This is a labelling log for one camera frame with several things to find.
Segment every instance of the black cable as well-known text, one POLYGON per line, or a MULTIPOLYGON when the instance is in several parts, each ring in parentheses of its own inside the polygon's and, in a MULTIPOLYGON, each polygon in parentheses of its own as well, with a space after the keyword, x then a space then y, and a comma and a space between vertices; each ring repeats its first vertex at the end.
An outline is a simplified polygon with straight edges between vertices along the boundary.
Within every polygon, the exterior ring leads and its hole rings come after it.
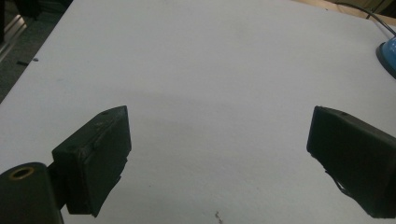
POLYGON ((373 17, 374 19, 376 19, 379 23, 381 23, 381 25, 383 25, 385 28, 387 28, 387 30, 389 30, 394 36, 396 36, 396 32, 394 30, 392 30, 392 28, 390 28, 390 26, 388 26, 386 23, 384 23, 381 19, 379 19, 373 12, 363 8, 363 7, 358 7, 349 3, 343 3, 343 2, 337 2, 335 3, 336 5, 341 5, 341 6, 346 6, 346 7, 353 7, 356 8, 360 11, 363 11, 367 14, 369 14, 371 17, 373 17))
POLYGON ((376 10, 385 2, 385 0, 382 0, 375 8, 373 8, 372 12, 375 13, 376 10))

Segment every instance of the white table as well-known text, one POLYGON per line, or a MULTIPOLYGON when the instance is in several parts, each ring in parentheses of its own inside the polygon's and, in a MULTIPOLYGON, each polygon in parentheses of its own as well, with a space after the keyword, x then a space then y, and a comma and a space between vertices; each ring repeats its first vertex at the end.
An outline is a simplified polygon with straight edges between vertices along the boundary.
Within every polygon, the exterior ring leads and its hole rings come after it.
POLYGON ((0 171, 128 105, 133 150, 98 218, 66 224, 394 223, 306 152, 315 105, 396 136, 390 34, 290 1, 75 0, 0 104, 0 171))

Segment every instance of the scratch mark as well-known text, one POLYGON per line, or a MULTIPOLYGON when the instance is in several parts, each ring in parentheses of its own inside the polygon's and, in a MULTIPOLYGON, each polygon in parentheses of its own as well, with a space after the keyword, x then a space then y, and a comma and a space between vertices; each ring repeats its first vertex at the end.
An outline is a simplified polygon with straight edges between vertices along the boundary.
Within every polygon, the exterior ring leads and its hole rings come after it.
POLYGON ((216 211, 215 217, 218 220, 219 224, 224 224, 223 220, 220 218, 219 211, 216 211))

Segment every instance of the blue object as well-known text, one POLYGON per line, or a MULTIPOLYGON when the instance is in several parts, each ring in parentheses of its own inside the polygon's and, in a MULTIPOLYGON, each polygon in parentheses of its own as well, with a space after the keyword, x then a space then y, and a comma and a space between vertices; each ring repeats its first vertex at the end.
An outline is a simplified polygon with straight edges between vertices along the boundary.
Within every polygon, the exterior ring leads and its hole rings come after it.
POLYGON ((375 53, 382 66, 396 78, 396 37, 382 43, 375 53))

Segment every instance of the black rubber pad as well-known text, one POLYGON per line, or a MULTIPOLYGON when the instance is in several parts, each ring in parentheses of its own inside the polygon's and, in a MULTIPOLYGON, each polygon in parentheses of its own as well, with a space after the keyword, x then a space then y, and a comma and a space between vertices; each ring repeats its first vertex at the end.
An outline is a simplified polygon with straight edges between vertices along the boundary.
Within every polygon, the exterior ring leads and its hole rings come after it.
POLYGON ((316 106, 307 149, 372 217, 396 215, 396 139, 345 112, 316 106))
POLYGON ((130 151, 126 106, 98 114, 52 151, 58 175, 66 180, 70 214, 99 214, 130 151))

